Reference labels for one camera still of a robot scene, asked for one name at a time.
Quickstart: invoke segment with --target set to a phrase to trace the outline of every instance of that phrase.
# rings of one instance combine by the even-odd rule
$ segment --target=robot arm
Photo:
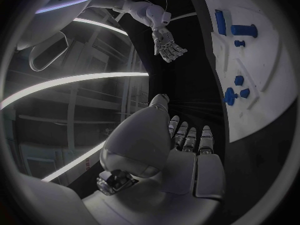
[[[154,55],[160,54],[170,63],[182,56],[186,49],[178,46],[171,32],[166,28],[170,23],[171,13],[161,6],[146,1],[131,0],[92,0],[88,7],[113,9],[119,13],[129,13],[138,22],[151,27],[154,40]]]

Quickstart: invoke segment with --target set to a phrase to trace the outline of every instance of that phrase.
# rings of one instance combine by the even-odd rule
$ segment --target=blue knob
[[[235,99],[237,99],[238,97],[238,94],[236,94],[234,90],[231,87],[229,87],[225,92],[223,102],[227,103],[229,106],[232,106],[235,103]]]
[[[254,38],[258,37],[258,30],[255,25],[245,26],[245,25],[232,25],[231,32],[233,35],[237,36],[252,36]]]
[[[245,47],[245,46],[246,46],[245,41],[238,41],[238,40],[235,40],[235,41],[234,41],[234,45],[235,45],[236,47],[240,47],[240,46]]]
[[[236,76],[234,80],[234,84],[236,86],[242,86],[244,83],[244,77],[243,76]]]
[[[249,94],[250,94],[249,88],[244,89],[244,90],[240,91],[240,93],[239,93],[239,95],[244,99],[248,98]]]

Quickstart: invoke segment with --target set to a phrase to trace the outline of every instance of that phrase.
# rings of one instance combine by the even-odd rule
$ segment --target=led light strip
[[[77,158],[74,161],[70,162],[66,166],[62,167],[61,169],[55,171],[54,173],[50,174],[49,176],[46,176],[45,178],[42,179],[42,181],[50,182],[53,179],[56,179],[58,176],[64,174],[65,172],[67,172],[71,168],[75,167],[76,165],[78,165],[79,163],[81,163],[82,161],[84,161],[85,159],[87,159],[88,157],[93,155],[94,153],[98,152],[101,148],[103,148],[104,144],[105,144],[105,141],[100,143],[98,146],[94,147],[93,149],[91,149],[87,153],[83,154],[79,158]]]
[[[106,28],[106,29],[110,29],[110,30],[113,30],[113,31],[116,31],[118,33],[121,33],[121,34],[124,34],[124,35],[128,36],[128,34],[125,31],[120,30],[118,28],[115,28],[113,26],[106,25],[106,24],[101,23],[101,22],[86,20],[86,19],[82,19],[82,18],[75,18],[73,21],[97,25],[97,26],[100,26],[100,27],[103,27],[103,28]]]
[[[44,13],[44,12],[65,8],[65,7],[72,6],[72,5],[75,5],[75,4],[80,4],[80,3],[83,3],[83,2],[86,2],[86,1],[88,1],[88,0],[79,0],[79,1],[66,3],[66,4],[63,4],[63,5],[58,5],[58,6],[48,7],[48,8],[42,8],[42,9],[37,10],[35,12],[35,14],[41,14],[41,13]]]
[[[91,79],[104,79],[104,78],[115,78],[115,77],[143,77],[149,76],[148,73],[141,73],[141,72],[110,72],[110,73],[93,73],[93,74],[85,74],[85,75],[77,75],[77,76],[68,76],[63,78],[58,78],[51,81],[46,81],[39,83],[34,86],[30,86],[25,88],[21,91],[14,93],[13,95],[9,96],[8,98],[4,99],[0,103],[0,110],[4,109],[9,104],[13,103],[14,101],[23,98],[29,94],[48,89],[54,86],[79,82],[84,80],[91,80]]]

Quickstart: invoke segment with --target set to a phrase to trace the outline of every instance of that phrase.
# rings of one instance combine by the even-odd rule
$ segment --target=white panel
[[[226,105],[229,141],[234,142],[264,128],[292,104],[298,93],[296,79],[289,53],[276,26],[252,0],[205,1],[213,27],[213,53],[223,93],[228,87],[237,94],[250,89],[248,98],[239,97],[233,106]],[[226,36],[218,33],[215,10],[223,11]],[[232,24],[254,24],[258,37],[233,36]],[[235,40],[245,41],[245,47],[235,47]],[[221,49],[226,45],[228,58]],[[244,77],[242,86],[234,84],[237,75]]]

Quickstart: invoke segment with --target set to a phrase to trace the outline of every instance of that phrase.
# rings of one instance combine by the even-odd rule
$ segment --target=white robotic hand
[[[174,42],[172,33],[165,26],[154,29],[152,38],[154,40],[154,55],[160,54],[167,63],[174,61],[188,51]]]

